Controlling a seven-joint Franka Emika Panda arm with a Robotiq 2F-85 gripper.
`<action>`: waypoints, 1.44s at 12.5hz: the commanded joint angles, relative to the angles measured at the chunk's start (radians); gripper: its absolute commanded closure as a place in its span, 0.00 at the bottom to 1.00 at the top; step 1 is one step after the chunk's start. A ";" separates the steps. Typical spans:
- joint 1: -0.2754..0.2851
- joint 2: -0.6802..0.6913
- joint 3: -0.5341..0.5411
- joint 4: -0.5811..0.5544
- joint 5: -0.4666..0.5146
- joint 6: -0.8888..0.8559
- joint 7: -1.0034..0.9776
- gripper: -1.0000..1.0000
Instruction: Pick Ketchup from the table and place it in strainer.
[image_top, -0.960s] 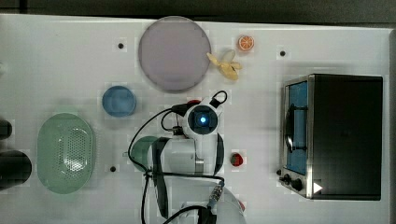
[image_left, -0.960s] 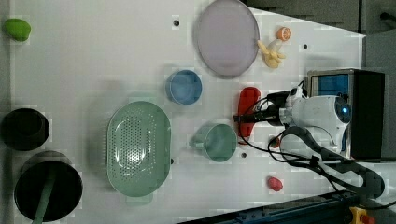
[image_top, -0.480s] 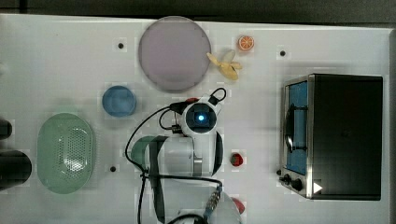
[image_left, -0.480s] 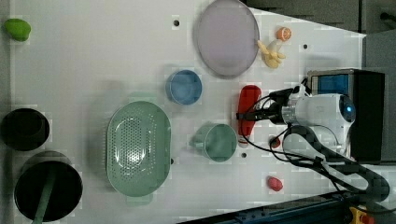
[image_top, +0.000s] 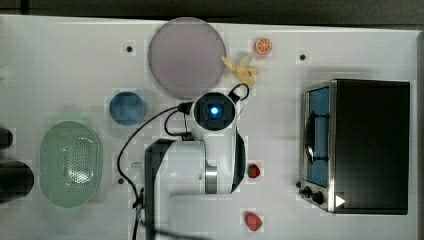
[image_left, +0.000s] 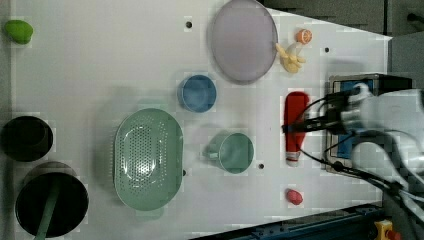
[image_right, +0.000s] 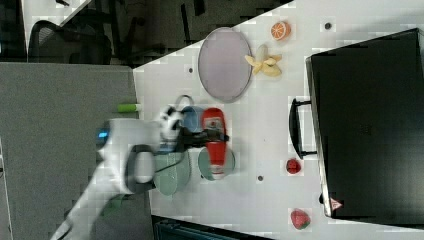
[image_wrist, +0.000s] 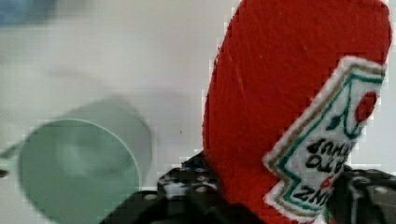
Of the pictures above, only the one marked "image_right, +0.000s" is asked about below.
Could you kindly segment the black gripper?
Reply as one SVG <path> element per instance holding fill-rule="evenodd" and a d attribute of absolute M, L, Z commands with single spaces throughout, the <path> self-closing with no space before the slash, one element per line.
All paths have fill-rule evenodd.
<path fill-rule="evenodd" d="M 219 132 L 191 132 L 187 128 L 183 128 L 178 135 L 178 148 L 189 149 L 202 147 L 209 142 L 227 142 L 229 136 Z"/>

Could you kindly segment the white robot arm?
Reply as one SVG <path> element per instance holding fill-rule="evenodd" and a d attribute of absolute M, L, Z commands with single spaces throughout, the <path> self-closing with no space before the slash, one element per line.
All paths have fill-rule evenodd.
<path fill-rule="evenodd" d="M 227 142 L 224 113 L 210 107 L 200 114 L 200 130 L 183 125 L 184 112 L 168 105 L 153 120 L 114 118 L 105 122 L 97 138 L 101 162 L 88 186 L 50 240 L 88 240 L 92 227 L 108 202 L 133 195 L 156 173 L 155 157 L 165 150 L 185 152 L 204 147 L 214 179 L 224 176 Z"/>

